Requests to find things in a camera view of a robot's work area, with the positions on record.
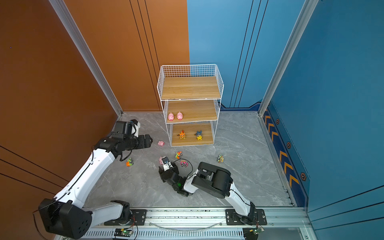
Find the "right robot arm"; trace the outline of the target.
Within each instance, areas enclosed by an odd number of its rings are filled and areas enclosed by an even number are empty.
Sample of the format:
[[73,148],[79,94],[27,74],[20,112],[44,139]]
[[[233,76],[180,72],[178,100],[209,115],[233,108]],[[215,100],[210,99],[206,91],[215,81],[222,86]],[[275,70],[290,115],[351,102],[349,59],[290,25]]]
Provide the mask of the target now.
[[230,171],[224,168],[201,162],[191,176],[182,177],[177,165],[167,162],[159,167],[159,175],[164,183],[168,183],[184,197],[202,190],[215,198],[226,200],[234,208],[241,223],[252,225],[256,220],[254,203],[239,192]]

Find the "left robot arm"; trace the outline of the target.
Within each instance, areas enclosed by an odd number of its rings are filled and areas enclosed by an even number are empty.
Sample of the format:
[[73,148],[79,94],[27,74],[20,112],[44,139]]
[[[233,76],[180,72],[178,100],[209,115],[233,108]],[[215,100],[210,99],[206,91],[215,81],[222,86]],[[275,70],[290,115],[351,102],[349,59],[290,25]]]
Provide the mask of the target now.
[[46,232],[78,240],[92,227],[112,221],[126,225],[133,221],[130,204],[114,200],[96,208],[86,208],[92,188],[116,159],[125,161],[123,152],[150,148],[150,135],[140,135],[137,120],[117,121],[106,137],[93,147],[91,155],[70,182],[53,199],[44,199],[37,212]]

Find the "pink toy truck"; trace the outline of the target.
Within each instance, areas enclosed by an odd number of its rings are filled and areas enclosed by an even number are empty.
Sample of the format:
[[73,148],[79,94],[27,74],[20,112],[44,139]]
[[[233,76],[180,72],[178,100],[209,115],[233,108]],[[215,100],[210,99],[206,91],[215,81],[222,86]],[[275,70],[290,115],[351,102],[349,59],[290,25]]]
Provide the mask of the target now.
[[180,165],[181,167],[188,167],[189,163],[186,160],[181,160]]

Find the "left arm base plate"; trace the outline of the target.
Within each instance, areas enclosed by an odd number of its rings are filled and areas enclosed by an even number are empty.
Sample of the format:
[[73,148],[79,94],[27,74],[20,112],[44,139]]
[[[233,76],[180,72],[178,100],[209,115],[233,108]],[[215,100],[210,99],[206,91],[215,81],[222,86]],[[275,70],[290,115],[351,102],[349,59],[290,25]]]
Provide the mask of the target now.
[[105,226],[144,226],[147,216],[146,209],[130,210],[127,217],[120,217],[116,220],[104,222]]

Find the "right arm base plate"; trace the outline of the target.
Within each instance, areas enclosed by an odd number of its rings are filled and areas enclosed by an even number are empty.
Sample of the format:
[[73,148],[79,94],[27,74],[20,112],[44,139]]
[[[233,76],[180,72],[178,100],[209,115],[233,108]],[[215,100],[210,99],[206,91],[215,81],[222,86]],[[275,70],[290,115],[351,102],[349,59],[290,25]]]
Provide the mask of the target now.
[[265,211],[263,209],[255,209],[254,213],[251,215],[252,219],[249,216],[243,216],[237,214],[234,209],[226,209],[226,223],[228,226],[237,226],[237,225],[250,225],[250,226],[266,226],[268,224]]

